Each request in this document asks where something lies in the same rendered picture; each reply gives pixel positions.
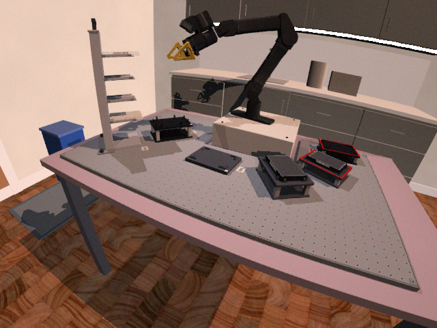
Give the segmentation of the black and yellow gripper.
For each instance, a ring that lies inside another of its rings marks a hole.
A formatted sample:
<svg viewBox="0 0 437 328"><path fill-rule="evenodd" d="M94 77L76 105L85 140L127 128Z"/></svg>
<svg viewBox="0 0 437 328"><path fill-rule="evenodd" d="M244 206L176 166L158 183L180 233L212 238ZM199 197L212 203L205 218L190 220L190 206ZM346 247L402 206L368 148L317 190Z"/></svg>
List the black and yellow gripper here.
<svg viewBox="0 0 437 328"><path fill-rule="evenodd" d="M180 46L180 43L176 42L174 47L171 49L171 51L167 55L168 59L174 59L174 61L196 59L195 55L198 56L199 51L201 51L202 49L207 47L207 44L205 44L206 41L197 45L197 46L195 45L195 42L193 39L190 39L190 40L185 39L182 42L184 44L183 46ZM178 48L179 51L174 56L171 56L172 52L174 52L176 48ZM186 52L184 49L186 49Z"/></svg>

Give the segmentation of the grey rack with shelves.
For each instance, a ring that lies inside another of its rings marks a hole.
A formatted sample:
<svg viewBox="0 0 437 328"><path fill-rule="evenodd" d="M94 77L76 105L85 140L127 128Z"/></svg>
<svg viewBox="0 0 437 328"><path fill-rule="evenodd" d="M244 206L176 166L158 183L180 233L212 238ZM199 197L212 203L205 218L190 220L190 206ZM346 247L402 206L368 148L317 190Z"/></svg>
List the grey rack with shelves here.
<svg viewBox="0 0 437 328"><path fill-rule="evenodd" d="M141 142L137 132L124 133L119 135L111 134L111 124L120 122L137 121L137 119L116 120L110 121L108 103L118 103L126 101L137 100L132 94L120 94L106 96L105 81L129 80L135 79L130 74L118 74L105 76L103 68L103 57L134 57L132 54L118 54L118 55L102 55L101 41L99 31L89 31L89 41L91 47L91 58L94 70L94 81L96 86L96 95L98 100L98 108L100 113L100 121L102 125L102 132L104 137L104 144L106 150L119 150L124 148L132 148L141 146ZM116 78L118 77L118 78ZM118 100L120 99L120 100Z"/></svg>

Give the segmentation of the white microplate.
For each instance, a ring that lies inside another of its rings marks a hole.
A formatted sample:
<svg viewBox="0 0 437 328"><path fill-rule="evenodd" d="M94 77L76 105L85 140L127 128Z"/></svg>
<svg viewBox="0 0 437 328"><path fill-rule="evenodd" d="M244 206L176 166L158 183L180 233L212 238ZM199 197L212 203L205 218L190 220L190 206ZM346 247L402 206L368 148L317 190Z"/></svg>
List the white microplate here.
<svg viewBox="0 0 437 328"><path fill-rule="evenodd" d="M140 55L138 51L102 52L102 55L118 55L118 54L132 54L132 56Z"/></svg>

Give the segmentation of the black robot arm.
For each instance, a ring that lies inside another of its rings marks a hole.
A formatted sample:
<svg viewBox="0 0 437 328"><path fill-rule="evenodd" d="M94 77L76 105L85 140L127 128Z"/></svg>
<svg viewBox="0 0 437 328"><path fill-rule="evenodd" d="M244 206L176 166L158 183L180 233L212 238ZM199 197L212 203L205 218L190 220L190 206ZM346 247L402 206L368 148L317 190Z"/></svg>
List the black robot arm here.
<svg viewBox="0 0 437 328"><path fill-rule="evenodd" d="M247 86L244 87L244 95L249 99L247 101L246 111L239 109L231 111L232 115L263 124L271 125L274 123L274 119L260 116L259 113L262 102L259 101L258 96L283 56L288 52L288 50L291 50L298 41L298 34L289 16L286 13L280 13L280 15L275 16L224 20L218 24L218 27L216 27L212 18L208 14L208 11L205 10L196 16L185 18L181 21L179 26L189 33L195 32L195 34L186 39L193 39L196 46L206 41L205 44L207 44L207 47L217 42L217 36L221 38L223 36L235 36L235 34L240 35L244 33L277 30L278 38L275 41L276 43L262 65L259 67L258 71L255 73L255 76L249 80Z"/></svg>

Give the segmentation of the grey microplate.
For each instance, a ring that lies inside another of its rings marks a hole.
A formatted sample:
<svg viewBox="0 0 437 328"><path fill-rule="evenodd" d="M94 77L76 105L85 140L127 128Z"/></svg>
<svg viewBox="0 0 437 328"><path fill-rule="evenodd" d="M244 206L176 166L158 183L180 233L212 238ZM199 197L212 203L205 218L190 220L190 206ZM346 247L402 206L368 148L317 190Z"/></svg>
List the grey microplate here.
<svg viewBox="0 0 437 328"><path fill-rule="evenodd" d="M269 164L276 176L279 176L279 181L295 181L303 180L307 175L299 168L299 166L288 155L270 155L266 156L266 162Z"/></svg>
<svg viewBox="0 0 437 328"><path fill-rule="evenodd" d="M307 155L306 159L309 159L311 162L338 174L340 174L347 167L347 163L324 154L318 150Z"/></svg>

